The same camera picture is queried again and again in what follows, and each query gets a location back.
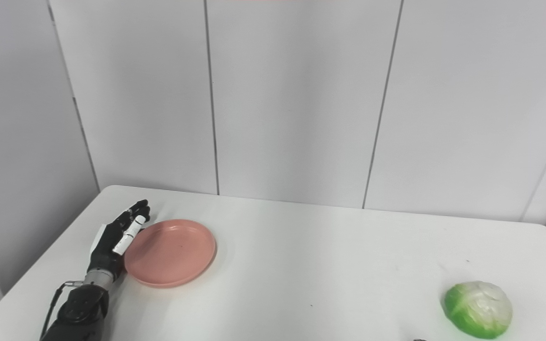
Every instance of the white wall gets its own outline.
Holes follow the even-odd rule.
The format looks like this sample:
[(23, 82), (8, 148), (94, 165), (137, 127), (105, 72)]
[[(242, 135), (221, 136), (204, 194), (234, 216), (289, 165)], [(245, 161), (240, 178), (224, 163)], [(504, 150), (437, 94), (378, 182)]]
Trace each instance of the white wall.
[(203, 3), (51, 4), (100, 187), (216, 194)]
[(520, 220), (545, 170), (546, 1), (406, 0), (366, 207)]
[(546, 223), (546, 1), (405, 0), (387, 83), (401, 3), (53, 0), (100, 183)]
[(98, 192), (43, 0), (0, 0), (0, 288)]
[(222, 195), (361, 207), (399, 4), (208, 0)]

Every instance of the robotic arm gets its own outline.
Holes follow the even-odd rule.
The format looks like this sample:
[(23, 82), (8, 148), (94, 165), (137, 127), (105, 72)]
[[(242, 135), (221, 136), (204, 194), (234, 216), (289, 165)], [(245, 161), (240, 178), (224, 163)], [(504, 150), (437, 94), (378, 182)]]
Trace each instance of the robotic arm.
[[(124, 269), (123, 254), (143, 223), (149, 202), (141, 200), (108, 224), (91, 253), (83, 281), (67, 281), (56, 290), (41, 332), (41, 341), (100, 341), (109, 309), (109, 289)], [(64, 287), (74, 287), (48, 329), (50, 315)]]

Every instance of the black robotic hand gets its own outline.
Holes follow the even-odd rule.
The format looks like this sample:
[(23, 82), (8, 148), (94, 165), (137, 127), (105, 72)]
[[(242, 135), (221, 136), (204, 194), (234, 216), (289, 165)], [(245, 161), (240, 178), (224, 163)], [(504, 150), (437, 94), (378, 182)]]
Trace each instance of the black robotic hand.
[[(83, 281), (61, 285), (52, 299), (41, 332), (41, 341), (100, 341), (102, 325), (109, 309), (109, 288), (124, 269), (123, 253), (140, 225), (148, 222), (150, 207), (144, 199), (108, 224), (90, 256)], [(64, 287), (76, 287), (61, 306), (56, 320), (47, 329), (52, 310)]]

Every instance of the white table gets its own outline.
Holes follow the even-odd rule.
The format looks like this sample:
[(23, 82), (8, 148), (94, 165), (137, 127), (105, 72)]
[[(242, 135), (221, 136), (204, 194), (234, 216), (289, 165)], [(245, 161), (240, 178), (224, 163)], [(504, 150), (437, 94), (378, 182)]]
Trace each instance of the white table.
[(546, 341), (546, 227), (122, 186), (106, 188), (3, 298), (0, 341), (36, 341), (54, 290), (83, 278), (99, 225), (143, 198), (152, 223), (203, 223), (218, 253), (181, 287), (119, 281), (107, 340), (474, 340), (440, 298), (483, 280), (513, 302), (499, 340)]

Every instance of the wall seam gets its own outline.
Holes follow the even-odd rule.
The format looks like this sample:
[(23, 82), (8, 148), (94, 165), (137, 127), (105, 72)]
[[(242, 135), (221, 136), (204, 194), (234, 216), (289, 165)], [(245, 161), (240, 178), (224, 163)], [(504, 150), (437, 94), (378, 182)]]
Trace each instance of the wall seam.
[(216, 120), (214, 115), (214, 84), (212, 82), (212, 58), (210, 56), (210, 26), (208, 24), (208, 2), (203, 0), (204, 21), (206, 22), (206, 52), (208, 54), (208, 77), (210, 85), (210, 111), (212, 113), (212, 135), (214, 141), (214, 172), (216, 174), (216, 194), (220, 196), (218, 179), (218, 147), (216, 142)]
[(370, 177), (372, 176), (372, 168), (374, 164), (374, 154), (376, 152), (376, 145), (379, 140), (379, 132), (381, 131), (381, 121), (383, 118), (383, 110), (385, 108), (385, 99), (386, 99), (386, 93), (387, 88), (389, 86), (389, 78), (391, 75), (391, 67), (393, 65), (393, 56), (395, 55), (395, 46), (397, 43), (397, 35), (399, 33), (399, 23), (401, 21), (401, 12), (403, 11), (403, 2), (404, 0), (401, 0), (399, 4), (399, 12), (397, 13), (397, 23), (395, 26), (395, 33), (393, 35), (393, 44), (391, 45), (391, 55), (389, 57), (389, 67), (387, 69), (386, 79), (385, 79), (385, 87), (383, 89), (383, 98), (381, 100), (381, 109), (379, 110), (379, 121), (376, 125), (376, 133), (374, 135), (374, 144), (372, 147), (372, 156), (370, 157), (370, 168), (368, 169), (368, 178), (366, 179), (366, 190), (364, 192), (364, 201), (362, 202), (362, 209), (366, 208), (366, 198), (368, 197), (368, 189), (370, 187)]

